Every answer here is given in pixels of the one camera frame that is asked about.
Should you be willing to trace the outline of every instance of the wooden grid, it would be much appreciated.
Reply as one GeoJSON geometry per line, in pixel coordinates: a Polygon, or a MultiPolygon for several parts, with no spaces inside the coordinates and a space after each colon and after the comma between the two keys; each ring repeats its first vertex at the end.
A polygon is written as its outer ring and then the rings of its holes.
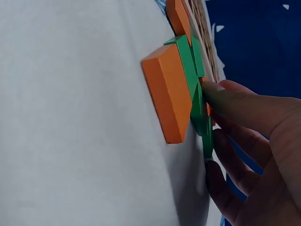
{"type": "Polygon", "coordinates": [[[188,0],[191,11],[197,21],[198,29],[201,34],[201,38],[203,40],[203,43],[205,45],[206,53],[208,56],[209,64],[212,69],[213,77],[215,82],[219,81],[219,76],[216,70],[215,60],[214,60],[214,54],[212,49],[212,44],[210,41],[210,35],[208,31],[207,26],[207,20],[206,15],[204,11],[203,4],[201,0],[188,0]]]}

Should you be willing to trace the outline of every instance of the white cloth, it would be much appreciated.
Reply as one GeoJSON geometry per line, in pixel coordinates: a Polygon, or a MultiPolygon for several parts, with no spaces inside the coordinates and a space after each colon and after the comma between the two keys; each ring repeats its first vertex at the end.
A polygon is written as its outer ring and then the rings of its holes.
{"type": "Polygon", "coordinates": [[[197,136],[166,145],[140,67],[173,35],[153,0],[1,1],[0,225],[205,225],[197,136]]]}

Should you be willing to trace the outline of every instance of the green piece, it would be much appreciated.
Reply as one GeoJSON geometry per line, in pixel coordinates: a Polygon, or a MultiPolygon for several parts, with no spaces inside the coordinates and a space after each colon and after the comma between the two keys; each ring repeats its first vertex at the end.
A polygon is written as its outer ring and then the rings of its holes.
{"type": "Polygon", "coordinates": [[[174,43],[178,47],[183,69],[185,72],[188,90],[190,93],[191,100],[193,100],[196,86],[197,84],[199,84],[199,80],[198,80],[197,73],[195,71],[187,36],[182,35],[182,36],[172,38],[171,40],[164,43],[164,45],[170,45],[174,43]]]}
{"type": "Polygon", "coordinates": [[[192,100],[190,118],[199,136],[208,136],[210,131],[210,128],[208,126],[208,116],[207,112],[204,112],[206,111],[206,108],[204,108],[204,106],[205,105],[202,97],[202,88],[200,84],[197,84],[192,100]]]}
{"type": "Polygon", "coordinates": [[[212,127],[212,118],[211,116],[208,117],[208,126],[209,126],[209,135],[203,136],[203,151],[204,151],[204,158],[211,159],[212,152],[213,152],[213,127],[212,127]]]}
{"type": "Polygon", "coordinates": [[[191,36],[191,41],[192,41],[192,46],[190,47],[190,51],[193,58],[194,67],[198,77],[203,78],[205,77],[205,72],[204,72],[204,66],[202,61],[202,55],[200,52],[201,47],[199,41],[193,35],[191,36]]]}

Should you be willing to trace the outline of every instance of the toy block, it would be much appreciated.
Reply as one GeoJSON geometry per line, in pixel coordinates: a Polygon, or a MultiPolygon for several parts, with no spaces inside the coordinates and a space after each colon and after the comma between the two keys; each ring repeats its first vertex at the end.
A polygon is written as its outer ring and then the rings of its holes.
{"type": "Polygon", "coordinates": [[[164,45],[176,44],[182,60],[185,77],[190,92],[191,100],[194,97],[197,84],[199,84],[198,76],[194,69],[194,63],[190,52],[190,47],[186,35],[178,36],[167,41],[164,45]]]}
{"type": "Polygon", "coordinates": [[[182,0],[166,0],[166,13],[176,36],[187,35],[191,46],[190,23],[182,0]]]}
{"type": "Polygon", "coordinates": [[[195,94],[192,100],[192,110],[190,113],[190,118],[194,128],[199,136],[208,136],[208,116],[204,113],[203,109],[204,103],[202,98],[202,89],[200,84],[196,86],[195,94]]]}
{"type": "Polygon", "coordinates": [[[204,158],[205,159],[211,159],[212,158],[212,152],[213,152],[213,128],[212,128],[212,118],[208,118],[208,127],[209,127],[209,135],[203,136],[203,152],[204,152],[204,158]]]}
{"type": "Polygon", "coordinates": [[[192,102],[177,45],[162,46],[142,61],[142,68],[166,142],[183,142],[192,102]]]}
{"type": "Polygon", "coordinates": [[[200,52],[201,50],[200,43],[193,35],[191,36],[191,42],[192,42],[192,46],[190,47],[190,50],[193,58],[194,67],[198,77],[203,78],[205,76],[205,71],[204,71],[204,66],[202,61],[202,55],[200,52]]]}
{"type": "MultiPolygon", "coordinates": [[[[207,78],[206,78],[206,77],[199,78],[199,83],[200,83],[201,85],[203,85],[203,82],[204,82],[204,81],[207,81],[207,78]]],[[[211,115],[212,109],[211,109],[210,105],[209,105],[205,100],[204,100],[204,103],[206,103],[205,108],[206,108],[206,110],[207,110],[207,115],[210,116],[210,115],[211,115]]]]}

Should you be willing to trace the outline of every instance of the orange wooden block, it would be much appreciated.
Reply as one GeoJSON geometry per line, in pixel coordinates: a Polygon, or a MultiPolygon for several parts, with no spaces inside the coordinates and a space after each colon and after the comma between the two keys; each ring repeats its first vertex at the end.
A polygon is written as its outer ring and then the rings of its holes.
{"type": "Polygon", "coordinates": [[[166,12],[176,36],[186,34],[191,46],[190,23],[182,0],[166,0],[166,12]]]}
{"type": "MultiPolygon", "coordinates": [[[[203,82],[204,82],[204,81],[207,81],[207,78],[206,78],[206,77],[199,78],[199,82],[201,83],[201,85],[203,85],[203,82]]],[[[211,115],[212,108],[210,107],[210,105],[208,104],[208,102],[206,102],[206,109],[207,109],[207,114],[208,114],[208,116],[210,116],[210,115],[211,115]]]]}
{"type": "Polygon", "coordinates": [[[183,142],[192,102],[177,45],[162,46],[142,61],[142,68],[166,142],[183,142]]]}

